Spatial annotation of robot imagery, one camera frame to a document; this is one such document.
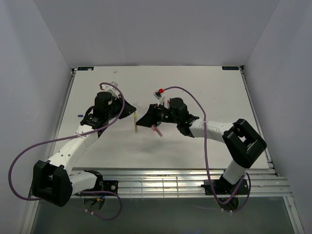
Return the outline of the yellow pen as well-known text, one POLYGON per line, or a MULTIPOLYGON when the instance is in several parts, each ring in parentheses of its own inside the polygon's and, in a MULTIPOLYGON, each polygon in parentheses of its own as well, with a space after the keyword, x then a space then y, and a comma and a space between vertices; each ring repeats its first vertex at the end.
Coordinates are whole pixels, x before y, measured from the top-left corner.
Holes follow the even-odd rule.
POLYGON ((137 128, 137 113, 136 111, 134 112, 134 127, 135 127, 135 133, 138 133, 138 128, 137 128))

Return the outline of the pink pen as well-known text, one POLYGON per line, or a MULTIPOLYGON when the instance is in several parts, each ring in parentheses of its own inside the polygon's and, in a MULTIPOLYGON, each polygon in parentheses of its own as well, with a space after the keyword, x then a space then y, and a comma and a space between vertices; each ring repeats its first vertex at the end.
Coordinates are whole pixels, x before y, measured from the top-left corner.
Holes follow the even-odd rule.
POLYGON ((151 129, 152 129, 154 132, 156 132, 160 137, 163 137, 162 132, 161 132, 155 125, 153 125, 153 126, 151 127, 151 129))

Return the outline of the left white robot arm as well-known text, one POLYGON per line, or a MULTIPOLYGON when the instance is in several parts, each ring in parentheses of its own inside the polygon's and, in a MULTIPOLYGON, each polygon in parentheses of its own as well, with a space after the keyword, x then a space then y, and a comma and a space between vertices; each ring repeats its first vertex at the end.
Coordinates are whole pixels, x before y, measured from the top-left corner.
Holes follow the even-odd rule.
POLYGON ((120 95, 99 92, 95 104, 85 113, 76 131, 76 137, 46 161, 39 160, 33 167, 32 194, 59 207, 71 195, 89 191, 98 195, 103 190, 103 177, 94 170, 72 174, 71 171, 86 150, 99 139, 114 118, 123 119, 136 111, 136 107, 122 100, 120 95))

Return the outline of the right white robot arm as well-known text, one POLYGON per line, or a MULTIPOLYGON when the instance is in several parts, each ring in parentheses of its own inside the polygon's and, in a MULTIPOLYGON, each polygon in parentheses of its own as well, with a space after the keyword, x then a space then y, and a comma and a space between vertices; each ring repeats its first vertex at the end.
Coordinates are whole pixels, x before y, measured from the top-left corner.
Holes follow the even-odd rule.
POLYGON ((168 107, 150 104, 147 113, 136 122, 147 128, 158 127, 161 123, 176 124, 178 131, 186 137, 206 137, 226 145, 232 161, 220 178, 220 187, 227 194, 238 188, 238 181, 267 148, 265 140, 247 120, 240 118, 234 123, 204 121, 190 114, 179 97, 171 99, 168 107))

